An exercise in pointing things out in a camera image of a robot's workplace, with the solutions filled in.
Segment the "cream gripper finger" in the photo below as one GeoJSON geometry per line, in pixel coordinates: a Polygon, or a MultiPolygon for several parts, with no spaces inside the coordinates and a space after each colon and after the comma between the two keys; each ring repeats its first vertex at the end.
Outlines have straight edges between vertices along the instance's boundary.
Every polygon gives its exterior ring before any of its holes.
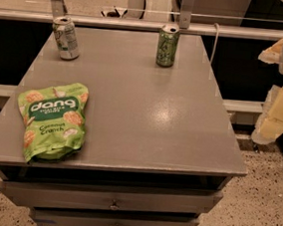
{"type": "Polygon", "coordinates": [[[268,47],[266,50],[262,51],[258,56],[258,60],[263,63],[279,64],[280,63],[280,54],[282,53],[283,39],[280,39],[278,42],[275,42],[271,47],[268,47]]]}
{"type": "Polygon", "coordinates": [[[251,139],[257,144],[269,144],[283,134],[283,87],[273,85],[263,104],[251,139]]]}

